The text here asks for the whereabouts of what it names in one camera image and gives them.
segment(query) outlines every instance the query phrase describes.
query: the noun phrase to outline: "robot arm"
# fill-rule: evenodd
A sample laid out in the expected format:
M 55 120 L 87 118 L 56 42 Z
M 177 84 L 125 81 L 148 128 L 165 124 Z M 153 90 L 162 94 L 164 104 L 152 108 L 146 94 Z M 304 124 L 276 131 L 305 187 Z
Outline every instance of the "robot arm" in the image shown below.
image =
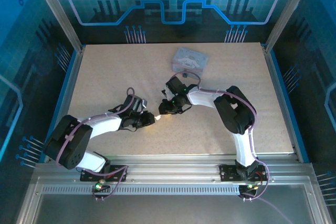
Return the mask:
M 115 107 L 96 119 L 89 120 L 81 125 L 73 135 L 71 141 L 66 145 L 59 164 L 67 169 L 75 167 L 88 169 L 93 172 L 105 172 L 109 168 L 108 160 L 95 152 L 86 151 L 89 141 L 95 136 L 106 132 L 125 130 L 131 128 L 136 131 L 139 128 L 151 125 L 155 122 L 154 115 L 146 108 L 147 101 L 139 97 L 134 97 L 128 109 L 116 115 L 115 113 L 124 110 L 130 104 L 132 96 L 128 95 L 124 104 Z M 70 132 L 84 119 L 77 119 L 71 115 L 64 116 L 58 123 L 51 136 L 44 145 L 44 153 L 56 160 L 65 140 Z
M 227 92 L 249 103 L 236 86 L 230 87 Z M 248 128 L 254 123 L 254 115 L 245 104 L 227 94 L 203 90 L 194 84 L 187 87 L 177 77 L 173 77 L 166 83 L 162 93 L 167 99 L 163 99 L 159 106 L 160 114 L 182 114 L 192 105 L 217 109 L 225 127 L 235 139 L 237 172 L 246 179 L 258 166 L 251 152 L 248 135 Z

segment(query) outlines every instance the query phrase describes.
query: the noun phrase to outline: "wooden board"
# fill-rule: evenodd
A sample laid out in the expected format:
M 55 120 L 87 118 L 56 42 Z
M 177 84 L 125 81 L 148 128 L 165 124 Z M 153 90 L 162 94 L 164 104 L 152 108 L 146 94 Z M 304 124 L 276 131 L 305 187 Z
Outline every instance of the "wooden board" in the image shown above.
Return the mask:
M 126 89 L 147 99 L 158 115 L 161 90 L 174 73 L 171 60 L 179 47 L 209 55 L 201 87 L 225 90 L 238 86 L 254 105 L 257 153 L 292 152 L 279 103 L 259 43 L 87 45 L 70 104 L 69 114 L 88 117 L 124 102 Z M 186 84 L 196 82 L 182 79 Z M 139 129 L 100 135 L 89 150 L 103 155 L 235 154 L 232 135 L 216 110 L 193 106 L 182 115 L 163 116 Z

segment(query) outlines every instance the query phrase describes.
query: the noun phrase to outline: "vent slot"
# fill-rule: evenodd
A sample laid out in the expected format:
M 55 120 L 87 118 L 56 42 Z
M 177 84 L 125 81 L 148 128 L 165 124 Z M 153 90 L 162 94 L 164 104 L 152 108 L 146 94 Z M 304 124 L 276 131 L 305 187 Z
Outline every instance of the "vent slot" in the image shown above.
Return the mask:
M 94 185 L 48 185 L 43 194 L 90 195 Z M 107 188 L 99 194 L 108 194 Z M 237 185 L 119 185 L 116 195 L 238 195 Z

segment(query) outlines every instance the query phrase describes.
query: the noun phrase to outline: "gray box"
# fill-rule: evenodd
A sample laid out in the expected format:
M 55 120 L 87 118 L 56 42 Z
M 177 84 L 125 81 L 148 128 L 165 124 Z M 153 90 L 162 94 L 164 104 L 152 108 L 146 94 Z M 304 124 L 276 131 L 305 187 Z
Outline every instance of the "gray box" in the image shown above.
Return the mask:
M 172 60 L 172 69 L 174 72 L 188 70 L 202 77 L 209 56 L 201 52 L 196 52 L 187 48 L 179 48 Z

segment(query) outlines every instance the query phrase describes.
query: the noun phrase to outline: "enclosure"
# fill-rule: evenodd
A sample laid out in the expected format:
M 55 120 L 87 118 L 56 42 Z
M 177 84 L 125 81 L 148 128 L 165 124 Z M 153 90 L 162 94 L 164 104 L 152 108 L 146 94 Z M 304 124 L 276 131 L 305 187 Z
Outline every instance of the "enclosure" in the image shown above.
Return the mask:
M 336 0 L 0 0 L 0 7 L 2 223 L 334 222 Z M 209 56 L 202 87 L 238 86 L 255 106 L 268 189 L 243 202 L 239 183 L 221 181 L 218 166 L 236 158 L 234 139 L 216 111 L 195 106 L 90 141 L 89 150 L 129 166 L 116 195 L 96 203 L 94 184 L 55 166 L 43 144 L 64 115 L 104 113 L 127 87 L 159 114 L 179 48 Z

